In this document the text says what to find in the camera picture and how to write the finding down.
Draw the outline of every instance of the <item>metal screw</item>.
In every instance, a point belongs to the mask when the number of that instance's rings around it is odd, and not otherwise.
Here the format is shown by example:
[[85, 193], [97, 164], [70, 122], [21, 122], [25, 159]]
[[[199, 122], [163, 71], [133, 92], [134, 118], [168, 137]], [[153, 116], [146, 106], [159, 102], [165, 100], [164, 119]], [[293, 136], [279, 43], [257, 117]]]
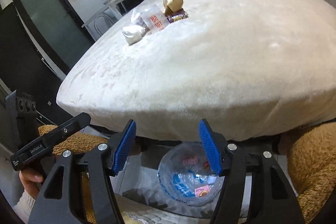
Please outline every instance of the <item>metal screw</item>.
[[268, 152], [268, 151], [265, 151], [264, 153], [263, 153], [263, 155], [264, 155], [264, 157], [265, 158], [270, 158], [270, 157], [272, 157], [272, 154], [271, 154], [271, 152]]
[[229, 143], [229, 144], [227, 145], [227, 148], [228, 148], [229, 150], [231, 150], [231, 151], [234, 151], [234, 150], [237, 149], [237, 146], [236, 146], [234, 143]]
[[103, 151], [103, 150], [105, 150], [107, 148], [107, 144], [106, 143], [101, 143], [100, 145], [98, 145], [98, 149], [100, 150], [100, 151]]
[[64, 158], [67, 158], [71, 155], [71, 151], [70, 150], [65, 150], [63, 153], [62, 153], [63, 157]]

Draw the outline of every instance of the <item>human hand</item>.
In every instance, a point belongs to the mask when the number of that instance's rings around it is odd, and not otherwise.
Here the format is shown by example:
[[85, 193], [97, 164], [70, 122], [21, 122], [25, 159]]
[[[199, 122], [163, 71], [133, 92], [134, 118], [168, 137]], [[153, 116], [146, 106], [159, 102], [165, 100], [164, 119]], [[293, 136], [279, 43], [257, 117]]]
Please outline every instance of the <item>human hand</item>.
[[27, 167], [20, 171], [19, 177], [26, 192], [36, 199], [40, 191], [36, 183], [43, 182], [43, 176], [34, 169]]

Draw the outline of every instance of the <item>plastic container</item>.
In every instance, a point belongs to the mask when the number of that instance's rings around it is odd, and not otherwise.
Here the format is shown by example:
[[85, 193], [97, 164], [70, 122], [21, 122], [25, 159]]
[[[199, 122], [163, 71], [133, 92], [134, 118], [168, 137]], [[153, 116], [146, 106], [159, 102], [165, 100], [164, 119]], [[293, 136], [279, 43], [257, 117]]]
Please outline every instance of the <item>plastic container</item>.
[[156, 5], [146, 8], [140, 16], [152, 33], [159, 32], [169, 25], [169, 21]]
[[190, 206], [213, 201], [224, 180], [210, 170], [199, 142], [185, 142], [170, 150], [160, 162], [157, 177], [166, 195]]

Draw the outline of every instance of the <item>table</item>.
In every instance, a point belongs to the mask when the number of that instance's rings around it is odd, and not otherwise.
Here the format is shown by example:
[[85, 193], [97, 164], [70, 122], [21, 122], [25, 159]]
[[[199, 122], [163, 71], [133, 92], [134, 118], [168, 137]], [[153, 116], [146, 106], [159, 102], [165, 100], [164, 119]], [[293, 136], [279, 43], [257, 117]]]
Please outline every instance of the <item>table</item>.
[[93, 32], [93, 30], [89, 27], [89, 24], [95, 20], [97, 17], [99, 17], [99, 15], [101, 15], [102, 13], [105, 13], [106, 10], [110, 9], [112, 11], [112, 13], [114, 14], [114, 16], [120, 20], [123, 16], [122, 14], [118, 11], [117, 9], [117, 5], [119, 3], [122, 3], [124, 0], [108, 0], [106, 2], [104, 2], [104, 7], [102, 7], [101, 9], [99, 9], [96, 13], [94, 13], [83, 25], [83, 27], [86, 27], [86, 29], [88, 30], [88, 32], [90, 33], [90, 35], [94, 38], [95, 37], [95, 33]]

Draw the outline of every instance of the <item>brown plush fabric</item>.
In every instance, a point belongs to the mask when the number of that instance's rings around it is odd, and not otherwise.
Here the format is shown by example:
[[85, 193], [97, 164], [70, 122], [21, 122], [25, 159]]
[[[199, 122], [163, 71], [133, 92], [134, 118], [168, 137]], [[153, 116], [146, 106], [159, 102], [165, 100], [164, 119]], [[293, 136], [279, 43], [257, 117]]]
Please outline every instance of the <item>brown plush fabric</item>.
[[[57, 126], [45, 125], [39, 127], [40, 135], [48, 133]], [[71, 150], [74, 153], [83, 153], [91, 151], [100, 143], [107, 143], [107, 139], [99, 136], [89, 135], [77, 132], [74, 135], [67, 138], [64, 142], [56, 145], [54, 147], [53, 153], [56, 155], [61, 155], [64, 150]]]
[[304, 134], [287, 159], [305, 222], [310, 223], [336, 185], [336, 123], [320, 125]]
[[85, 173], [83, 173], [82, 175], [82, 190], [83, 190], [84, 208], [86, 212], [86, 220], [92, 224], [97, 224], [95, 213], [93, 211], [90, 182], [87, 174]]

